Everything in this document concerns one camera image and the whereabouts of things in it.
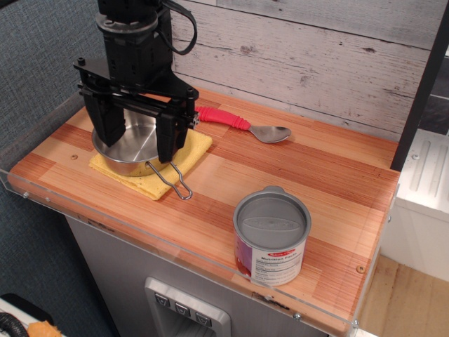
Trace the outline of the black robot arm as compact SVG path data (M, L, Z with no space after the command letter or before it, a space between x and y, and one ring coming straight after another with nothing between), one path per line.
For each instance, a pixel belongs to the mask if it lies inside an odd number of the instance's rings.
M168 163L198 122L199 97L172 70L174 54L188 54L197 33L185 49L176 49L171 13L185 16L193 25L196 20L174 1L99 1L98 8L95 20L106 56L74 62L94 129L105 145L112 146L125 133L124 110L154 117L159 160Z

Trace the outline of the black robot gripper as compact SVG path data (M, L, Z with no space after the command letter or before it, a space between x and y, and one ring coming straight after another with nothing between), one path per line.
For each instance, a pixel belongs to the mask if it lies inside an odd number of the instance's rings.
M173 56L191 51L172 42L169 29L103 32L106 56L78 58L80 94L101 141L108 147L125 133L124 109L156 118L159 161L168 163L184 147L188 127L197 122L194 110L199 93L176 77Z

